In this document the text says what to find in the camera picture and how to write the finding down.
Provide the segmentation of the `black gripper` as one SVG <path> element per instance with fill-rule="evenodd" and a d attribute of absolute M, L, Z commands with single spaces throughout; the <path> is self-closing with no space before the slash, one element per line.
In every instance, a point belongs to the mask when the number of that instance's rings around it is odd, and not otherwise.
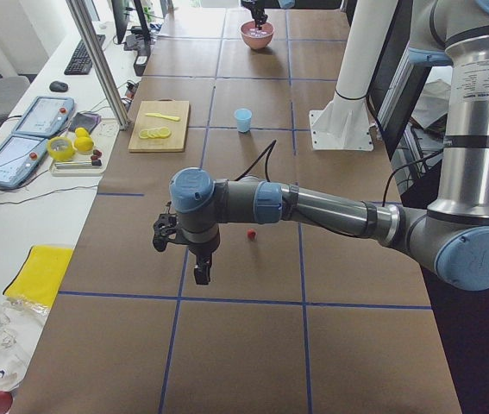
<path fill-rule="evenodd" d="M 184 229 L 183 236 L 189 242 L 189 249 L 197 258 L 197 264 L 193 270 L 196 284 L 208 285 L 210 283 L 212 256 L 220 245 L 219 228 L 209 228 L 199 233 Z"/>
<path fill-rule="evenodd" d="M 257 29 L 262 29 L 266 24 L 267 16 L 265 13 L 264 0 L 243 0 L 243 7 L 248 9 L 254 19 L 254 24 Z"/>

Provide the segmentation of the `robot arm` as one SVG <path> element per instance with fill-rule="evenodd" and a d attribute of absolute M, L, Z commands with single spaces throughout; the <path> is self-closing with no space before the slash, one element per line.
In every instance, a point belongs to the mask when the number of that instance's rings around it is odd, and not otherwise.
<path fill-rule="evenodd" d="M 186 168 L 154 224 L 154 247 L 186 245 L 210 282 L 223 223 L 308 223 L 374 239 L 466 291 L 489 288 L 489 1 L 416 1 L 412 62 L 453 68 L 437 198 L 426 209 L 376 205 L 255 177 L 215 180 Z"/>

